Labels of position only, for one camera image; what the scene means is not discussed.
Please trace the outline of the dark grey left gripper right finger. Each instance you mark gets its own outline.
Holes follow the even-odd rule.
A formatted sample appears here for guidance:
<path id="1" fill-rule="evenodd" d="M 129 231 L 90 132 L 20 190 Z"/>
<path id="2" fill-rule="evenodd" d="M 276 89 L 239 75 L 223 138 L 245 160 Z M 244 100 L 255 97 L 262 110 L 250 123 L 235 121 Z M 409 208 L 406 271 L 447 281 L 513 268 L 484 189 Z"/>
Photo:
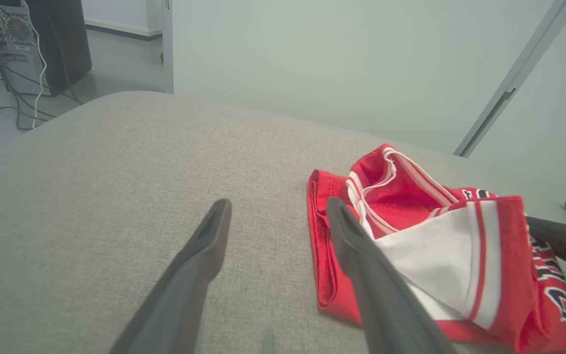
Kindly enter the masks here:
<path id="1" fill-rule="evenodd" d="M 330 197 L 333 249 L 352 282 L 371 354 L 453 354 L 447 336 L 343 200 Z"/>

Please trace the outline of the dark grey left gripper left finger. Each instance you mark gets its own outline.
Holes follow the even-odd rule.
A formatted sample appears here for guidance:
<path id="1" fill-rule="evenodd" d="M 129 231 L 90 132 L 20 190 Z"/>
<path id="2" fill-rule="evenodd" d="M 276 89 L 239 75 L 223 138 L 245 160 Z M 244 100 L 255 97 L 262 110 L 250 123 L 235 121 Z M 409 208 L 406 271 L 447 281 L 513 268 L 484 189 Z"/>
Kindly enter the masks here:
<path id="1" fill-rule="evenodd" d="M 222 269 L 232 206 L 212 204 L 124 327 L 112 354 L 193 354 L 207 288 Z"/>

